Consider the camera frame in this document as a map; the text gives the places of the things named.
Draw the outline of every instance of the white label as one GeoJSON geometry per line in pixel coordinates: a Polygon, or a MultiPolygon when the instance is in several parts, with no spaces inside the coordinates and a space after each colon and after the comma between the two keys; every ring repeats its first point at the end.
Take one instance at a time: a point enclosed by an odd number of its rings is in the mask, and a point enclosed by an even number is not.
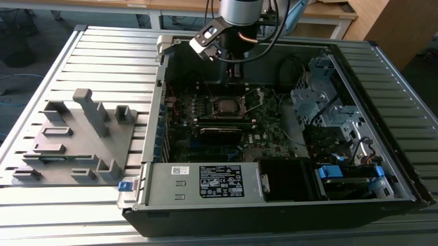
{"type": "Polygon", "coordinates": [[[353,16],[339,16],[339,19],[353,19],[353,16]]]}
{"type": "Polygon", "coordinates": [[[177,175],[177,174],[186,175],[188,174],[188,167],[172,167],[172,174],[174,174],[174,175],[177,175]]]}
{"type": "Polygon", "coordinates": [[[145,8],[145,5],[142,5],[142,4],[128,4],[128,7],[145,8]]]}

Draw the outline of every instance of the copper pipe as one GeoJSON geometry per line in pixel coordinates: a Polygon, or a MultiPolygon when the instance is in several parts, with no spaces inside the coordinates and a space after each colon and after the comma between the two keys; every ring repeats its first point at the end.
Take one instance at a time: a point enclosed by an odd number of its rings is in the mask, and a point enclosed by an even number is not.
{"type": "Polygon", "coordinates": [[[245,36],[241,34],[241,32],[238,32],[238,37],[240,37],[240,39],[241,39],[242,41],[246,41],[248,43],[252,43],[252,44],[257,44],[257,43],[259,43],[259,41],[257,41],[256,39],[252,39],[252,38],[249,38],[249,37],[245,37],[245,36]]]}

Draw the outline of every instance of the table leg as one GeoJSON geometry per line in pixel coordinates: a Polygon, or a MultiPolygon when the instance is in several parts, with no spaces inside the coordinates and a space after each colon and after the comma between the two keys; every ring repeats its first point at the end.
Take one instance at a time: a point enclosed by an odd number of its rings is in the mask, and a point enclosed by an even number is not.
{"type": "Polygon", "coordinates": [[[347,32],[347,30],[348,30],[349,24],[351,24],[351,20],[349,19],[341,19],[339,21],[339,24],[336,25],[336,27],[333,29],[333,32],[332,32],[329,38],[332,38],[332,39],[343,39],[343,35],[347,32]]]}
{"type": "Polygon", "coordinates": [[[148,15],[150,18],[150,28],[156,29],[156,30],[161,30],[162,25],[161,25],[161,18],[160,18],[160,16],[161,16],[160,10],[149,9],[148,15]]]}

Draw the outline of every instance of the wooden cabinet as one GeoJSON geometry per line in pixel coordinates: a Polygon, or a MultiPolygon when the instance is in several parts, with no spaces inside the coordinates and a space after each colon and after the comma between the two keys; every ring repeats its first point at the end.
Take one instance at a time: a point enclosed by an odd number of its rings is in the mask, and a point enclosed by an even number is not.
{"type": "Polygon", "coordinates": [[[347,40],[377,43],[401,70],[438,31],[438,0],[348,0],[359,18],[347,40]]]}

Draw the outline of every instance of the red wire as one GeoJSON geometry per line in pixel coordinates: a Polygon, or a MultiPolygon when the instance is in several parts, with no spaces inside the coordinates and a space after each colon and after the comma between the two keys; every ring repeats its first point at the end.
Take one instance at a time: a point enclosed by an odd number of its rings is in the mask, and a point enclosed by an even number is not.
{"type": "Polygon", "coordinates": [[[173,112],[174,112],[174,114],[177,115],[177,111],[176,111],[176,107],[174,107],[176,97],[174,97],[173,87],[169,85],[169,83],[165,83],[165,84],[166,84],[166,86],[170,88],[172,98],[173,98],[173,102],[172,102],[173,112]]]}

